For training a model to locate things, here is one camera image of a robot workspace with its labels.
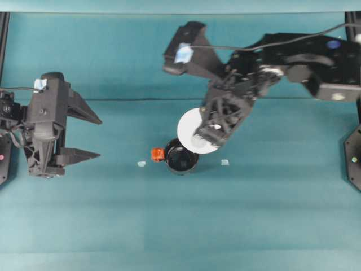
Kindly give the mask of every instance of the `black bowl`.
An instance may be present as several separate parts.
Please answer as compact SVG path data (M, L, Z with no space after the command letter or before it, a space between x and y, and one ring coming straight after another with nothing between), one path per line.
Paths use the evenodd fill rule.
M188 151L177 138L165 147L165 162L176 174L184 175L194 169L198 159L199 154Z

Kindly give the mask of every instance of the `teal backdrop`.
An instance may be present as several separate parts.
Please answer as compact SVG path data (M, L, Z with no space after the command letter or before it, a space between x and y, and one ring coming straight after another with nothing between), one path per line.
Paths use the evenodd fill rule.
M246 46L265 33L317 32L344 14L12 13L2 85L64 72L103 120L69 118L67 146L102 156L46 180L28 177L14 149L0 187L0 271L360 270L361 193L342 148L358 125L354 103L314 100L284 80L192 174L151 162L206 92L206 80L162 71L189 20L207 23L212 44Z

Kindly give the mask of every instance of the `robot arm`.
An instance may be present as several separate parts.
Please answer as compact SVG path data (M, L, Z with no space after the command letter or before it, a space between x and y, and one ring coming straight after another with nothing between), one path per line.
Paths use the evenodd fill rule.
M95 124L102 121L82 97L71 89L62 73L41 76L45 87L35 91L28 106L14 102L14 94L0 92L0 128L22 147L31 176L53 177L65 174L64 167L98 157L99 154L65 147L67 117ZM14 133L19 132L17 140Z
M180 27L164 53L163 69L172 75L210 79L200 107L202 122L194 135L213 146L223 146L257 98L283 76L303 84L316 99L351 102L360 98L361 46L356 42L324 35L266 34L253 47L235 48L223 64L214 51L220 46L210 46L205 30L198 22ZM180 58L182 46L188 58Z

